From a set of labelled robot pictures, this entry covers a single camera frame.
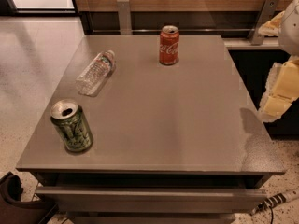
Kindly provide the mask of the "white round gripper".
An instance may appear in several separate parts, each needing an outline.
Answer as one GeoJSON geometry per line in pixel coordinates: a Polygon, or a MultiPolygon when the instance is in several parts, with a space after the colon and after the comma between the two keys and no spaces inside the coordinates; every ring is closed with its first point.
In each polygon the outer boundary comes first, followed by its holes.
{"type": "MultiPolygon", "coordinates": [[[[299,55],[299,0],[293,0],[270,21],[264,23],[258,33],[278,36],[282,50],[290,55],[299,55]]],[[[299,57],[291,56],[284,64],[273,63],[265,92],[259,104],[259,115],[263,122],[280,119],[299,98],[299,57]]]]}

